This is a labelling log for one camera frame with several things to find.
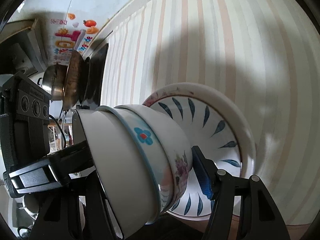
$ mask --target stainless steel pot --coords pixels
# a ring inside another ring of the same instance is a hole
[[[64,83],[67,75],[67,66],[52,65],[44,72],[42,88],[51,94],[52,101],[63,100]]]

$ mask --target stacked bowl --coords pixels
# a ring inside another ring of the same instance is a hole
[[[127,238],[153,223],[186,190],[187,136],[170,117],[142,105],[76,110],[74,143],[87,140],[115,232]]]

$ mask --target blue flower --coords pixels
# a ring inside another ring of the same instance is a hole
[[[137,137],[140,142],[145,142],[148,145],[153,144],[153,141],[151,139],[151,132],[149,132],[148,130],[142,130],[138,127],[136,127],[134,131],[137,133]]]

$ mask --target white plate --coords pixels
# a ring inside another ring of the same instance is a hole
[[[255,146],[252,133],[237,107],[218,91],[204,85],[178,83],[152,94],[144,105],[167,114],[198,145],[206,158],[233,176],[248,178],[254,172]],[[193,170],[181,199],[168,211],[188,220],[207,220],[213,201],[202,194]],[[240,198],[234,214],[239,215]]]

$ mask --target silver screw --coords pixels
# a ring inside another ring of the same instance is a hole
[[[253,176],[251,177],[251,179],[252,179],[253,181],[255,181],[255,182],[258,182],[258,181],[260,180],[260,178],[259,178],[258,176],[256,176],[256,175],[253,175]]]
[[[224,176],[226,174],[226,171],[225,170],[217,170],[217,173],[220,175],[220,176]]]

